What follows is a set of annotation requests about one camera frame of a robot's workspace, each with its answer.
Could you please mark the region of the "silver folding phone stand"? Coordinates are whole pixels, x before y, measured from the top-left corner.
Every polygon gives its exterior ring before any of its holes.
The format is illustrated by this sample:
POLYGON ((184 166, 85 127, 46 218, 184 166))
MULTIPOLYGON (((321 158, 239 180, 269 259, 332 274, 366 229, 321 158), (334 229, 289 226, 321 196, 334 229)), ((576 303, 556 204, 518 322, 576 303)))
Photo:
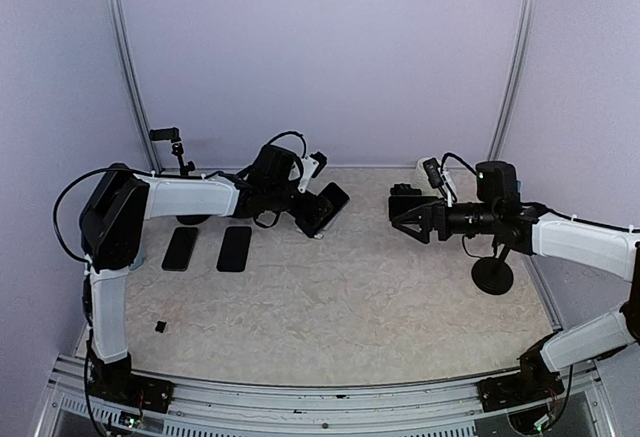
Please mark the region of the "silver folding phone stand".
POLYGON ((336 223, 338 216, 348 207, 349 203, 344 204, 340 208, 336 208, 329 218, 324 222, 324 226, 320 228, 314 235, 314 239, 322 240, 325 233, 336 223))

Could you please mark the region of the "black phone from tall stand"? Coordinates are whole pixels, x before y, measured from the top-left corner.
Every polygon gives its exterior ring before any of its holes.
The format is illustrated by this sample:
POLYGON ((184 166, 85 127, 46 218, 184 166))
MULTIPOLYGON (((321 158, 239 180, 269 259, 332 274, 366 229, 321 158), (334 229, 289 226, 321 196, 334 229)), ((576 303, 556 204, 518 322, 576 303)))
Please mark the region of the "black phone from tall stand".
POLYGON ((196 227, 177 227, 170 239, 161 268, 164 271, 184 272, 188 269, 199 235, 196 227))

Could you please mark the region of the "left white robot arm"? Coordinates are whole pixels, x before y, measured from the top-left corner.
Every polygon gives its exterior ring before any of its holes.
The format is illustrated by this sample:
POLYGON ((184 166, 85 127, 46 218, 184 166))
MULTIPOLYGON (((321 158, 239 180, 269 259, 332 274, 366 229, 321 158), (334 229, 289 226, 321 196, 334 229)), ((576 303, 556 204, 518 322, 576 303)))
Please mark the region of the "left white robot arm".
POLYGON ((75 259, 84 266, 85 315, 93 332, 87 355, 105 390, 121 402, 140 391, 125 336, 125 291, 145 222, 191 215, 257 222, 265 212, 287 213, 313 238, 339 210, 327 195, 308 189, 326 163, 321 152, 296 154, 270 139, 237 173, 156 175, 122 163, 98 170, 101 179, 79 217, 82 252, 75 259))

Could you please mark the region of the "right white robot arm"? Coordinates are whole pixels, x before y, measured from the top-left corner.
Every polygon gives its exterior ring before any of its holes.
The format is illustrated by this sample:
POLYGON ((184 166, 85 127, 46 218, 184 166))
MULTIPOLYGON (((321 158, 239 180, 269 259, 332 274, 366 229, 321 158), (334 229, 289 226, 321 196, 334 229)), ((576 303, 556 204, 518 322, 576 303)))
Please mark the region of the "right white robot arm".
POLYGON ((594 223, 561 214, 541 203, 524 202, 516 169, 504 161, 484 161, 471 167, 476 178, 474 202, 458 201, 444 163, 435 158, 423 169, 439 197, 421 196, 397 185, 390 196, 392 226, 427 244, 435 234, 441 241, 454 235, 490 235, 494 253, 476 260, 475 285, 490 295, 503 295, 513 284, 506 262, 510 252, 576 262, 616 275, 630 283, 628 299, 588 322, 563 330, 520 358, 521 371, 511 390, 523 401, 546 389, 551 375, 585 360, 623 349, 639 340, 639 231, 594 223))

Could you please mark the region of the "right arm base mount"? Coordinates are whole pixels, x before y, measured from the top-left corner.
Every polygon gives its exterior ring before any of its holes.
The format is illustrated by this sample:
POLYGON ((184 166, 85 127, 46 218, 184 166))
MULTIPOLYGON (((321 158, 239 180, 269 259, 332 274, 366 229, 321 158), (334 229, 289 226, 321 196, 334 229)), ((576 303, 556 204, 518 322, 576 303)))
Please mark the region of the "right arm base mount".
POLYGON ((479 398, 484 412, 493 412, 550 398, 565 390, 561 379, 552 377, 548 381, 534 382, 520 373, 501 377, 490 377, 477 383, 479 398))

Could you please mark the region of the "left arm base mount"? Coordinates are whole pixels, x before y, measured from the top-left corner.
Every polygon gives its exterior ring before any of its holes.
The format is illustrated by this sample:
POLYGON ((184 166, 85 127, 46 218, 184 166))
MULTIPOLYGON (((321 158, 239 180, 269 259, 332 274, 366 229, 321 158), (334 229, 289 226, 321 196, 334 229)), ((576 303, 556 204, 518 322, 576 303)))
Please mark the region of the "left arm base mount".
POLYGON ((174 384, 168 380, 132 374, 125 383, 107 385, 97 380, 88 386, 92 397, 142 411, 161 414, 168 412, 174 393, 174 384))

